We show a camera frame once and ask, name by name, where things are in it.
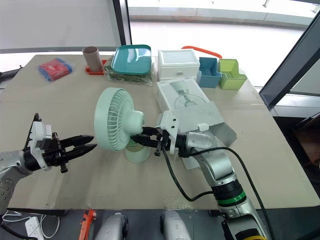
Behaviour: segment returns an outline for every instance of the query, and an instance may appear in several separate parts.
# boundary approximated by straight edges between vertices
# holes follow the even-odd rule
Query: teal plate
[[[151,47],[144,44],[118,47],[111,67],[118,74],[146,75],[151,70]]]

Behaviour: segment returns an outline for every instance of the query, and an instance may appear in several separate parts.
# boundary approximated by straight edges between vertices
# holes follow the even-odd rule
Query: white cable
[[[19,219],[16,219],[16,220],[9,220],[9,219],[5,219],[5,217],[9,216],[9,217],[21,217],[22,216],[22,213],[18,212],[18,211],[14,211],[15,214],[8,214],[8,210],[5,212],[5,214],[2,216],[2,220],[4,222],[7,222],[7,223],[16,223],[16,222],[21,222],[21,221],[24,221],[24,220],[29,220],[31,219],[30,216],[27,216],[27,217],[24,217],[24,218],[19,218]]]
[[[46,218],[46,216],[47,215],[41,215],[41,218],[40,218],[40,229],[41,229],[41,232],[42,232],[42,235],[46,238],[46,239],[51,239],[51,238],[53,238],[55,235],[56,235],[56,233],[58,232],[58,229],[59,229],[59,226],[60,226],[60,217],[58,216],[57,218],[58,218],[58,223],[57,223],[57,225],[56,225],[56,229],[55,229],[55,231],[54,231],[54,233],[51,235],[51,236],[47,236],[47,235],[45,235],[45,232],[44,232],[44,230],[43,230],[43,228],[42,228],[42,222],[43,222],[43,220]]]
[[[2,220],[3,220],[4,222],[8,222],[8,223],[16,223],[16,222],[21,222],[21,221],[24,221],[24,220],[29,220],[29,219],[32,218],[31,216],[27,216],[27,217],[20,218],[20,219],[16,219],[16,220],[8,220],[8,219],[5,219],[5,217],[7,217],[7,216],[9,216],[9,217],[21,217],[21,216],[22,216],[22,213],[20,213],[20,212],[18,212],[18,211],[14,211],[14,213],[15,213],[15,214],[12,214],[12,213],[9,214],[9,211],[7,210],[7,211],[5,212],[5,214],[2,216]],[[47,236],[47,235],[44,233],[44,230],[43,230],[43,228],[42,228],[42,222],[43,222],[43,220],[45,220],[45,218],[46,218],[47,215],[43,215],[43,214],[39,214],[39,213],[32,213],[32,214],[34,214],[34,215],[41,215],[41,217],[40,217],[39,225],[38,225],[29,235],[32,235],[32,234],[34,233],[34,231],[35,231],[37,228],[39,228],[39,227],[40,227],[40,230],[41,230],[41,232],[42,232],[42,235],[43,235],[46,239],[51,239],[51,238],[53,238],[53,237],[57,234],[58,229],[59,229],[59,226],[60,226],[60,217],[59,217],[59,216],[57,217],[57,218],[58,218],[58,223],[57,223],[57,225],[56,225],[56,229],[55,229],[54,233],[53,233],[51,236]]]

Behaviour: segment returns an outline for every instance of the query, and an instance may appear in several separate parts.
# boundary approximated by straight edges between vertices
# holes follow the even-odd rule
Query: cardboard tube
[[[97,47],[87,46],[82,49],[82,53],[91,72],[103,72],[104,65],[102,64]]]

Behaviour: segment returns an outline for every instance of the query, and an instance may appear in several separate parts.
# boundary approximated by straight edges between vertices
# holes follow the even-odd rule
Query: fan grille
[[[107,117],[107,135],[110,146],[115,151],[122,149],[122,143],[128,141],[129,136],[123,132],[124,113],[133,110],[133,105],[128,100],[131,98],[128,92],[121,89],[117,91],[110,103]]]

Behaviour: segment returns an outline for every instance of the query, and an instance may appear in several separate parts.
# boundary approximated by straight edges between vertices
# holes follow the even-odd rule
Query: power strip
[[[39,220],[36,216],[30,218],[24,224],[28,237],[35,237],[38,240],[45,240],[40,229]]]

